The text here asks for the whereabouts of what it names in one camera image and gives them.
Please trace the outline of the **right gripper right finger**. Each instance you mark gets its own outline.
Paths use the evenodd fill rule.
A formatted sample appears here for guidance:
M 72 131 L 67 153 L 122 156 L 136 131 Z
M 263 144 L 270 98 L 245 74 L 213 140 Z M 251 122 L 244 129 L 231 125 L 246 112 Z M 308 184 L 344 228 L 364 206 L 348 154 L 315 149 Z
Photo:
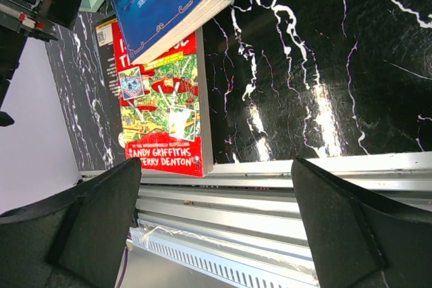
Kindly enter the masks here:
M 431 212 L 302 158 L 291 177 L 321 287 L 431 286 Z

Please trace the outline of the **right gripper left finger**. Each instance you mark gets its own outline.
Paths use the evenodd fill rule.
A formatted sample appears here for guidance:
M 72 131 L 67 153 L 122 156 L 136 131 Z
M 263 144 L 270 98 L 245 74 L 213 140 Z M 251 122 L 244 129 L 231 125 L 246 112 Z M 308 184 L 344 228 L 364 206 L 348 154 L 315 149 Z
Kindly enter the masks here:
M 2 287 L 114 287 L 141 180 L 128 159 L 1 214 Z

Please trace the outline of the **red 13-Storey Treehouse book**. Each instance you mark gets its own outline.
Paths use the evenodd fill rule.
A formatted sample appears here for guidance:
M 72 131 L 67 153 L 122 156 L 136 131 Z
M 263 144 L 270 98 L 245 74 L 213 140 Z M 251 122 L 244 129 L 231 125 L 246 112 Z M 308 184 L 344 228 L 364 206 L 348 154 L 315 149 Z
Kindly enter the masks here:
M 140 159 L 144 170 L 204 177 L 213 154 L 196 33 L 156 60 L 134 65 L 117 22 L 112 32 L 126 157 Z

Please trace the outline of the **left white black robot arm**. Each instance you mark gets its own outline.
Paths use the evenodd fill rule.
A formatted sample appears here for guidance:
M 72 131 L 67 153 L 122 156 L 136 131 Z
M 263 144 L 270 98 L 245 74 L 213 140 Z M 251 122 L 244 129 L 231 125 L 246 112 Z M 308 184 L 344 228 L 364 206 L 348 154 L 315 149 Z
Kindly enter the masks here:
M 28 38 L 57 40 L 55 25 L 71 29 L 82 0 L 1 0 L 1 102 Z

